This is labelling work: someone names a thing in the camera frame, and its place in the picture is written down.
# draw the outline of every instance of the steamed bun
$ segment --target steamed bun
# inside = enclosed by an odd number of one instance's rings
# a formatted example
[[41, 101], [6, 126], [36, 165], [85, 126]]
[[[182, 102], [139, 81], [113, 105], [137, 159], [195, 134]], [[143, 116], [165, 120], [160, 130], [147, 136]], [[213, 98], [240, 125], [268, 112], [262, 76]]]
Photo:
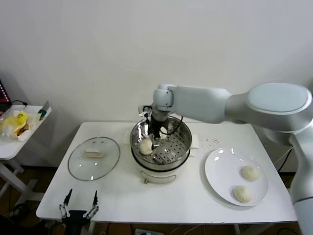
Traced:
[[152, 153], [152, 141], [146, 138], [140, 142], [139, 151], [143, 155], [149, 155]]
[[246, 165], [244, 168], [242, 168], [241, 173], [243, 177], [249, 181], [256, 181], [260, 176], [260, 171], [258, 168], [251, 165]]
[[248, 203], [252, 200], [252, 192], [249, 188], [239, 185], [234, 188], [234, 196], [241, 203]]
[[167, 134], [167, 130], [165, 129], [164, 126], [162, 126], [161, 127], [161, 132], [160, 132], [161, 140], [166, 139], [166, 136], [167, 136], [166, 134]]

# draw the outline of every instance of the glass lid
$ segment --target glass lid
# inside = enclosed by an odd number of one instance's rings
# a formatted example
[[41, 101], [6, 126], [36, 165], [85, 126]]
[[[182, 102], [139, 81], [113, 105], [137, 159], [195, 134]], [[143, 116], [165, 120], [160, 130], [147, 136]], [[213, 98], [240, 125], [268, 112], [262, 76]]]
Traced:
[[107, 137], [89, 139], [77, 146], [68, 160], [73, 177], [83, 181], [99, 179], [116, 166], [120, 156], [118, 144]]

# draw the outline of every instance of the power outlet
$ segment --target power outlet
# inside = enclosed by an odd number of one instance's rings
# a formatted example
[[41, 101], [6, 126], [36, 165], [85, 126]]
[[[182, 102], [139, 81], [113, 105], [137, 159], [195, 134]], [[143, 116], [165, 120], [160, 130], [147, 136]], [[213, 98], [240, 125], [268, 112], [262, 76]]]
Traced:
[[142, 229], [136, 229], [135, 235], [164, 235], [163, 233], [148, 231], [148, 230], [142, 230]]

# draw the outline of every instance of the white plate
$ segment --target white plate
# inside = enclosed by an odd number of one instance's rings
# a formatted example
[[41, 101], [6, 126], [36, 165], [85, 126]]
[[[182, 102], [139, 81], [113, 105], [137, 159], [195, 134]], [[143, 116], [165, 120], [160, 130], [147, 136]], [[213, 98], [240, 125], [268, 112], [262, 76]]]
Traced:
[[[250, 182], [242, 176], [241, 169], [246, 165], [259, 169], [258, 180]], [[219, 148], [211, 152], [205, 161], [205, 174], [218, 195], [239, 206], [254, 206], [262, 201], [268, 192], [268, 180], [261, 166], [238, 149]], [[235, 198], [233, 190], [239, 185], [251, 190], [253, 198], [249, 203], [241, 203]]]

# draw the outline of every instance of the table leg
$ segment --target table leg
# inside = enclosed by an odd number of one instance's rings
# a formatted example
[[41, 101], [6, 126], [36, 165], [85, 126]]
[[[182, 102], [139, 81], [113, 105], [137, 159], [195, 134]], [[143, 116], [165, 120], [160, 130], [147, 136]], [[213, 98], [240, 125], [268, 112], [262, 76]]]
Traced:
[[8, 160], [7, 162], [9, 163], [11, 167], [17, 170], [20, 174], [24, 172], [24, 169], [20, 166], [20, 164], [16, 160], [11, 159], [11, 160]]
[[21, 192], [21, 196], [16, 202], [17, 204], [24, 203], [27, 200], [31, 201], [41, 201], [44, 193], [33, 192], [37, 180], [30, 180], [28, 185], [25, 185], [14, 173], [9, 171], [2, 163], [0, 163], [0, 176], [14, 188], [16, 188], [19, 192]]
[[241, 235], [240, 228], [239, 228], [238, 224], [234, 224], [234, 229], [235, 229], [235, 234], [236, 235]]
[[94, 225], [95, 224], [96, 224], [95, 222], [90, 222], [89, 229], [88, 229], [88, 233], [89, 234], [93, 234], [93, 230], [94, 230]]

